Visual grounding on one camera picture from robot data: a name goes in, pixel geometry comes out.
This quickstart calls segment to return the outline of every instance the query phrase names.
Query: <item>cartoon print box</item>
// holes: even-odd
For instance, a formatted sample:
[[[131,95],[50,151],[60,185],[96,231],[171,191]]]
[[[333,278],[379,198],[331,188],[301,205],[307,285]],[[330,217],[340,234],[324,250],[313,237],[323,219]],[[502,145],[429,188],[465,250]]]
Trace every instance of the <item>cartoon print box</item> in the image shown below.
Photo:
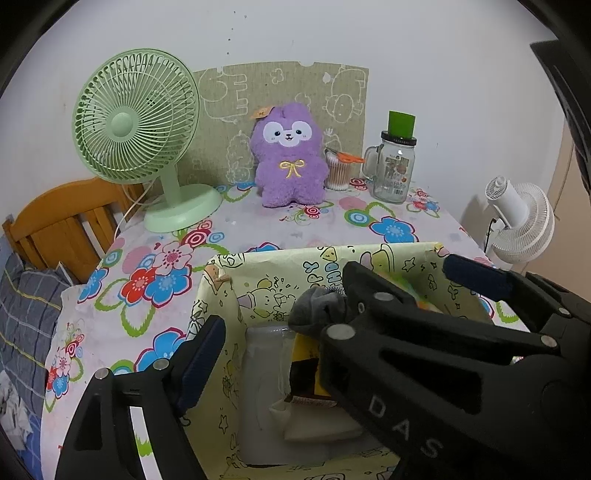
[[[385,244],[320,247],[274,252],[220,255],[205,267],[189,324],[192,339],[205,319],[226,322],[226,343],[185,432],[210,480],[384,480],[398,462],[388,449],[359,452],[315,466],[252,468],[240,457],[238,397],[246,328],[287,321],[296,298],[312,285],[342,283],[343,267],[354,260],[398,280],[443,312],[490,322],[477,296],[451,283],[443,274],[442,244]]]

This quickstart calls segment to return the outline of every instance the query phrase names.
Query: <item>glass jar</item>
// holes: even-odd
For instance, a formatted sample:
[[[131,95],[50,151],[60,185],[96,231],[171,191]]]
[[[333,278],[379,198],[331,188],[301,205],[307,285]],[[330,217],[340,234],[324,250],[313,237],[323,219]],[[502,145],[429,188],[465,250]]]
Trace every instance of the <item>glass jar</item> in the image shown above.
[[[378,200],[404,203],[414,168],[416,138],[401,138],[382,132],[382,144],[365,151],[363,175],[372,182],[370,193]]]

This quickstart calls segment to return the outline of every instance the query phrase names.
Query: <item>jar handle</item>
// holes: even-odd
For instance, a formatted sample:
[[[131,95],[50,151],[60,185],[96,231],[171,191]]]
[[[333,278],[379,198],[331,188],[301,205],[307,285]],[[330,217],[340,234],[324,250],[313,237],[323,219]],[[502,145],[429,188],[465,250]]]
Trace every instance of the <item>jar handle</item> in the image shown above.
[[[384,144],[381,144],[378,147],[368,147],[365,151],[365,155],[363,156],[365,163],[361,166],[361,173],[368,180],[374,179],[379,153],[382,151],[383,147]]]

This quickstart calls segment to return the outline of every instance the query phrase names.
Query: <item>white letter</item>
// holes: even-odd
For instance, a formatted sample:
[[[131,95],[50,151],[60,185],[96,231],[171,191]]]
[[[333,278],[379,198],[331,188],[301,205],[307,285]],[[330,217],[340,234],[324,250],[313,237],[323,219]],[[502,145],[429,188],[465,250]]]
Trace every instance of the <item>white letter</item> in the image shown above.
[[[379,411],[374,410],[375,403],[379,403],[379,405],[378,405]],[[373,397],[371,397],[371,403],[369,404],[369,412],[374,417],[377,417],[379,419],[384,416],[384,413],[386,413],[386,405],[384,404],[384,402],[382,400],[380,400],[380,398],[377,395],[374,395]]]
[[[429,448],[429,450],[425,450],[424,447],[421,447],[421,451],[428,456],[429,458],[436,458],[437,455],[439,454],[439,452],[437,451],[437,448],[443,448],[443,445],[441,444],[441,442],[439,440],[436,439],[428,439],[426,442],[427,447]]]
[[[399,424],[394,425],[392,431],[402,433],[404,435],[404,440],[408,441],[408,436],[410,435],[410,422],[408,419],[403,420]]]

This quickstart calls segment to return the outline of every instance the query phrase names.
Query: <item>fan base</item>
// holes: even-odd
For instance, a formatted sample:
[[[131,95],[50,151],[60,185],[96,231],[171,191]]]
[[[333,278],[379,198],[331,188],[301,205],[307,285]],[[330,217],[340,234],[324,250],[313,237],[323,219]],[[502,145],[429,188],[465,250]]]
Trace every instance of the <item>fan base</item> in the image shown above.
[[[180,187],[181,203],[170,206],[164,196],[146,210],[144,226],[154,233],[174,232],[199,223],[222,203],[222,196],[213,187],[192,184]]]

